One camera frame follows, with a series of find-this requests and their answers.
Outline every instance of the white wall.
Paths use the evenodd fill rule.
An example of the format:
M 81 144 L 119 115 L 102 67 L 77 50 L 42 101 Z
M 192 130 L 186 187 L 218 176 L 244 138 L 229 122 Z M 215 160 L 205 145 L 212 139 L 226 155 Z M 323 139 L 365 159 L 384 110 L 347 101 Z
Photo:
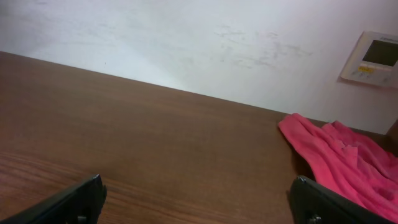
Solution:
M 397 90 L 338 81 L 397 0 L 0 0 L 0 50 L 385 133 Z

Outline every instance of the digital display screen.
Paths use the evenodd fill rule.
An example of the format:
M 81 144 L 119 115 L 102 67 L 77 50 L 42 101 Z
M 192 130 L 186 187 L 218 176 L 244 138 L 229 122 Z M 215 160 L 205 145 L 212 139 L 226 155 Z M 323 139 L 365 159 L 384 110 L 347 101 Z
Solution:
M 362 60 L 394 66 L 398 60 L 398 44 L 374 40 Z

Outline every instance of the towel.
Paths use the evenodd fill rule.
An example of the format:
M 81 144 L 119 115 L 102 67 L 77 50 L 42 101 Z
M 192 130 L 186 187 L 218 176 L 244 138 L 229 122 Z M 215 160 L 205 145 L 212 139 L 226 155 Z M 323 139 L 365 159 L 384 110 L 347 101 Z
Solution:
M 398 223 L 398 159 L 393 154 L 338 121 L 318 128 L 292 114 L 279 128 L 319 184 Z

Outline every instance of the white electronic device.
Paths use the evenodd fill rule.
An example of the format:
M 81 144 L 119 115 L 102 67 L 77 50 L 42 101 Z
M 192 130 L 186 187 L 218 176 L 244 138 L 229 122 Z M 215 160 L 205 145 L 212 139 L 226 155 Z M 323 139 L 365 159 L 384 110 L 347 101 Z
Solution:
M 391 86 L 398 79 L 398 37 L 363 32 L 341 77 L 379 86 Z

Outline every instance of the yellow label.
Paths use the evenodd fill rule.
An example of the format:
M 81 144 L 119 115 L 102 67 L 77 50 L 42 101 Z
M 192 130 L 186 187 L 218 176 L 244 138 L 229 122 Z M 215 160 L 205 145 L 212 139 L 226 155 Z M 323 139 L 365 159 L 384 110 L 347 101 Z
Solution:
M 364 66 L 360 66 L 358 68 L 358 70 L 361 71 L 361 72 L 366 72 L 366 73 L 373 73 L 374 72 L 373 68 L 367 68 L 367 67 L 364 67 Z

